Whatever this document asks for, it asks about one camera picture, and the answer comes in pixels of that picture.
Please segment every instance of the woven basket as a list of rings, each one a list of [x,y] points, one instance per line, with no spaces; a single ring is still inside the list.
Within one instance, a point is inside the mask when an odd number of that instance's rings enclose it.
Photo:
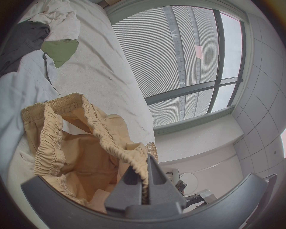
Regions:
[[[157,148],[155,146],[154,142],[149,142],[146,146],[147,153],[151,154],[153,157],[155,157],[156,161],[159,163]]]

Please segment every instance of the black drawstring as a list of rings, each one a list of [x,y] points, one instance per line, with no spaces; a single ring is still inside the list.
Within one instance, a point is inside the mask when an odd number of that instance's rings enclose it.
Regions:
[[[44,53],[43,55],[43,59],[45,60],[45,66],[46,66],[46,76],[47,76],[47,79],[48,81],[50,82],[50,84],[52,85],[51,81],[50,81],[50,78],[49,78],[49,74],[48,74],[48,64],[47,64],[47,57],[46,57],[46,54],[48,54],[47,52]]]

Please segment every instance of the white wall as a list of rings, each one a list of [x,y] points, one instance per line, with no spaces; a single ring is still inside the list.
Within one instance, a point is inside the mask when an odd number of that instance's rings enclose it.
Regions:
[[[212,152],[235,142],[243,134],[232,115],[174,133],[155,135],[159,162]]]
[[[253,14],[249,19],[254,37],[253,65],[247,88],[233,112],[244,132],[234,147],[243,175],[276,173],[277,190],[286,172],[280,137],[286,128],[286,50],[268,21]]]
[[[198,179],[198,187],[192,195],[196,192],[208,189],[217,198],[220,198],[243,179],[239,159],[237,156],[231,158],[233,155],[236,155],[236,152],[233,144],[230,144],[209,155],[196,159],[189,159],[181,163],[163,166],[162,163],[159,164],[164,172],[178,169],[179,172],[182,173],[193,173]],[[196,205],[190,206],[187,211],[195,207]]]

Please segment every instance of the white circular disc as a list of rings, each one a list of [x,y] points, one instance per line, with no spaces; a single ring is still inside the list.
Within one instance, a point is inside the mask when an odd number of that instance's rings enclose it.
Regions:
[[[180,179],[188,185],[184,189],[185,195],[190,195],[197,189],[198,179],[196,178],[194,174],[183,173]]]

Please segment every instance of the green cloth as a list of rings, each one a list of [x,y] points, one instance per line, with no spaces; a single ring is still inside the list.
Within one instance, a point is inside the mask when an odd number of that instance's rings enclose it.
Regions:
[[[54,60],[55,67],[59,68],[75,53],[78,48],[77,40],[44,41],[42,51]]]

